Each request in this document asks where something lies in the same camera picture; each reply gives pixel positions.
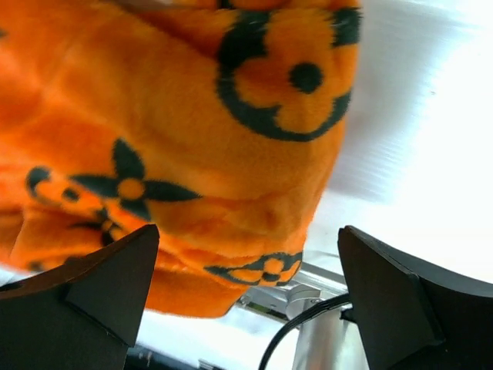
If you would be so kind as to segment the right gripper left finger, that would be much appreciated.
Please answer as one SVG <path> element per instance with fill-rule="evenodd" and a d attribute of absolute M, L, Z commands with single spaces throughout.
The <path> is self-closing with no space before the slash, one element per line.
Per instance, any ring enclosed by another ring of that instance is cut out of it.
<path fill-rule="evenodd" d="M 146 225 L 107 247 L 1 288 L 3 369 L 122 369 L 136 343 L 159 232 Z"/>

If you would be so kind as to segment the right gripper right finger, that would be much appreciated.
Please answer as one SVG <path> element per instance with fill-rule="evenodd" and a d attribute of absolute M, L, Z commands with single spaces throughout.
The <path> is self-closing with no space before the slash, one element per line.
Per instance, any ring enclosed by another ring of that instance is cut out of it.
<path fill-rule="evenodd" d="M 492 285 L 347 226 L 337 241 L 371 369 L 490 369 Z"/>

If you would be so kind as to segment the orange patterned towel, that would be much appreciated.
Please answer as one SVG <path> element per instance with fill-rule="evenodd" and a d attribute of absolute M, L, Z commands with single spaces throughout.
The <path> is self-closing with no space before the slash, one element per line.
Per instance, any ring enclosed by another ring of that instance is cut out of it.
<path fill-rule="evenodd" d="M 146 224 L 146 306 L 216 318 L 298 272 L 344 141 L 358 1 L 3 1 L 1 263 Z"/>

